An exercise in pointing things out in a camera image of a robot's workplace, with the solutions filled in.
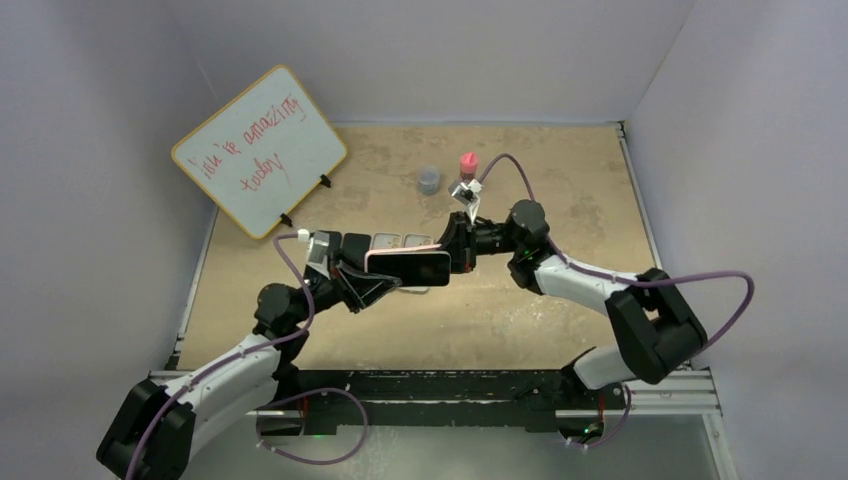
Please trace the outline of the phone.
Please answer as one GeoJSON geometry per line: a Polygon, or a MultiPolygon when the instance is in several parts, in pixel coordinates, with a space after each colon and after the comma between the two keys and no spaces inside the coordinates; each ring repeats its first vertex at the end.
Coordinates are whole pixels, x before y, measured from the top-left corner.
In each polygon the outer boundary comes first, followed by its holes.
{"type": "Polygon", "coordinates": [[[357,270],[365,270],[365,256],[371,249],[372,237],[362,233],[345,233],[342,237],[342,257],[346,264],[357,270]]]}
{"type": "Polygon", "coordinates": [[[342,253],[343,234],[338,231],[326,231],[327,248],[326,256],[328,262],[332,264],[342,253]]]}
{"type": "Polygon", "coordinates": [[[452,257],[435,245],[373,249],[364,262],[366,272],[398,278],[402,287],[443,287],[451,277],[452,257]]]}

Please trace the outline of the beige phone case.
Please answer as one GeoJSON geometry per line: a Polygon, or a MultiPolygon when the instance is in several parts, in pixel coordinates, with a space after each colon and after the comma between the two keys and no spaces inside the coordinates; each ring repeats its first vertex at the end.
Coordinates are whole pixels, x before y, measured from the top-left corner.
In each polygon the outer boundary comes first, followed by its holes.
{"type": "MultiPolygon", "coordinates": [[[[403,238],[403,248],[423,249],[431,247],[434,240],[431,236],[422,234],[407,234],[403,238]]],[[[401,291],[412,294],[426,294],[429,291],[428,287],[402,287],[401,291]]]]}

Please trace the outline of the white phone case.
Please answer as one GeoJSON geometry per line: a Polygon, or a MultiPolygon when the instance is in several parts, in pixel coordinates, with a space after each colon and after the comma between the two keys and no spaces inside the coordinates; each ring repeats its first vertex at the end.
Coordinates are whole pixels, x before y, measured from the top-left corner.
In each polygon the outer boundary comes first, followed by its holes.
{"type": "Polygon", "coordinates": [[[401,248],[403,236],[396,233],[377,232],[372,236],[371,249],[385,250],[401,248]]]}

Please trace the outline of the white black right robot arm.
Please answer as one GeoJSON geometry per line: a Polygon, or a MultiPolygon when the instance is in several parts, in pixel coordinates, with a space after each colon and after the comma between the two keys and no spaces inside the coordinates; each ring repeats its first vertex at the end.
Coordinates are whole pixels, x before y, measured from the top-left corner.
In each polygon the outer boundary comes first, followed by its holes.
{"type": "Polygon", "coordinates": [[[452,213],[437,243],[450,254],[454,274],[471,272],[480,256],[508,254],[519,288],[609,319],[614,343],[589,349],[564,369],[561,392],[569,404],[584,407],[601,388],[620,382],[656,385],[706,346],[700,320],[664,271],[622,273],[568,259],[549,231],[542,205],[524,199],[502,222],[452,213]]]}

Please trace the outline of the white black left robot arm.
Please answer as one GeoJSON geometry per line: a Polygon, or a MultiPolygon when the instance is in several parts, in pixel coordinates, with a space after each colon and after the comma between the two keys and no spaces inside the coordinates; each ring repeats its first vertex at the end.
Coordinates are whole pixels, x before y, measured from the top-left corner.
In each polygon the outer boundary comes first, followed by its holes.
{"type": "Polygon", "coordinates": [[[328,274],[307,268],[293,287],[271,283],[257,297],[256,326],[235,347],[186,375],[145,379],[125,397],[96,450],[120,479],[178,479],[213,437],[255,408],[303,408],[338,387],[303,389],[294,359],[314,317],[339,304],[357,313],[398,288],[399,278],[337,261],[328,274]]]}

